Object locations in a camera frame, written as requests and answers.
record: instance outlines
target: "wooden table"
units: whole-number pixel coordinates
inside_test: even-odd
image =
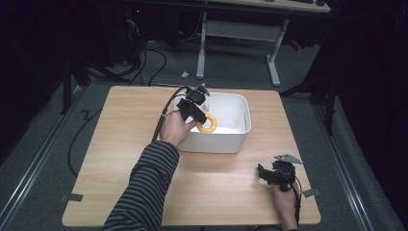
[[[159,114],[174,88],[113,87],[63,217],[66,226],[101,226],[128,185],[129,174],[151,142]],[[168,190],[163,226],[257,225],[280,223],[271,188],[258,178],[257,165],[271,168],[274,155],[301,159],[281,99],[271,90],[210,90],[246,98],[252,122],[236,154],[182,152]],[[295,165],[304,190],[305,169]],[[300,223],[318,223],[313,197],[302,197]]]

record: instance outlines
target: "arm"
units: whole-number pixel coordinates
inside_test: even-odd
[[[279,185],[271,185],[273,190],[273,202],[276,210],[278,211],[278,215],[281,218],[282,230],[298,230],[297,222],[294,217],[296,196],[294,195],[293,190],[281,192]]]
[[[103,230],[161,230],[165,197],[179,160],[175,146],[193,126],[195,121],[185,123],[180,112],[166,115],[160,133],[162,141],[144,148]]]

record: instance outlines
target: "striped shirt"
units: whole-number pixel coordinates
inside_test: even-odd
[[[103,230],[161,230],[165,197],[178,161],[179,153],[173,144],[148,144]]]

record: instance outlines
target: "white container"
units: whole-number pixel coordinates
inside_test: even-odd
[[[251,119],[246,99],[239,94],[210,92],[204,104],[216,117],[217,128],[213,133],[201,133],[192,128],[187,138],[177,148],[188,152],[237,153],[241,150],[251,130]],[[207,119],[204,127],[210,127]]]

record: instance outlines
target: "yellow ring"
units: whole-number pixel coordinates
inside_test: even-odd
[[[203,133],[212,133],[216,130],[217,126],[218,126],[218,122],[215,116],[206,113],[205,117],[207,117],[210,121],[211,121],[211,126],[206,128],[203,126],[202,123],[198,122],[196,127],[198,129],[198,131],[203,132]]]

